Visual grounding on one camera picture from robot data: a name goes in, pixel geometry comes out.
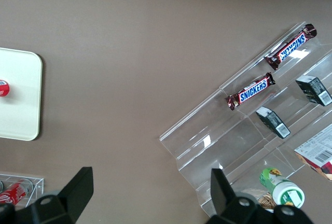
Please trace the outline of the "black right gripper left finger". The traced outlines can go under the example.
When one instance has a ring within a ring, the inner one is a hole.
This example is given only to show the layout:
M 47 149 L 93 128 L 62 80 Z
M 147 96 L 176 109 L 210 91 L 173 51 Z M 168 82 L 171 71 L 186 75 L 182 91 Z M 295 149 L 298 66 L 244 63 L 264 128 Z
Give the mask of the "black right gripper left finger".
M 17 211 L 15 223 L 76 223 L 93 193 L 93 169 L 82 167 L 59 193 Z

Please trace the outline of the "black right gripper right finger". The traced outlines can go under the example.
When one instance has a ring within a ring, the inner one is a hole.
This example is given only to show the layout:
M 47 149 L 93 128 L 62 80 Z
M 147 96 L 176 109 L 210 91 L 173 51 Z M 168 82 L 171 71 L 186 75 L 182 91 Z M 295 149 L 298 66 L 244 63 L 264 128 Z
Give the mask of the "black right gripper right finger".
M 223 170 L 211 170 L 211 198 L 216 214 L 208 223 L 272 223 L 272 213 L 253 196 L 236 193 Z

